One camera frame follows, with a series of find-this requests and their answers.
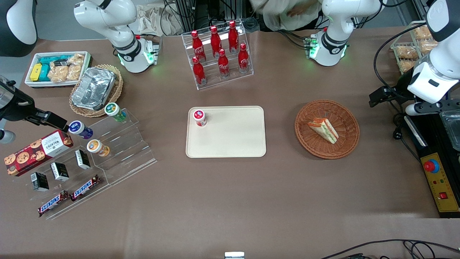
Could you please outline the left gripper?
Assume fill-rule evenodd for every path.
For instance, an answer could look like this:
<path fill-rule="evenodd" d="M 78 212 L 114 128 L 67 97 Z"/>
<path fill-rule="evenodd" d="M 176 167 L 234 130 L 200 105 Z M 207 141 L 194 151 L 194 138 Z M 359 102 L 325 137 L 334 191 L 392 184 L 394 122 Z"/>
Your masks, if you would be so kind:
<path fill-rule="evenodd" d="M 413 72 L 405 72 L 402 74 L 395 85 L 395 89 L 389 86 L 381 86 L 376 89 L 369 95 L 369 107 L 374 108 L 378 104 L 390 102 L 392 100 L 396 100 L 396 102 L 401 105 L 407 101 L 413 101 L 414 94 L 408 90 L 412 75 Z"/>

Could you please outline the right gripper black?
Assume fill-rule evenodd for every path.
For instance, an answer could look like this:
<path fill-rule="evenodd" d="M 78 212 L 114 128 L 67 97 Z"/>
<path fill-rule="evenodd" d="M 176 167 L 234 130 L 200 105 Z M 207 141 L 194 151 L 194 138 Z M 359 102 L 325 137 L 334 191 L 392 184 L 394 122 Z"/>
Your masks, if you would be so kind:
<path fill-rule="evenodd" d="M 37 122 L 39 125 L 51 126 L 63 132 L 68 132 L 69 129 L 66 119 L 50 111 L 36 110 L 34 100 L 17 89 L 13 82 L 1 82 L 0 118 L 12 122 Z"/>

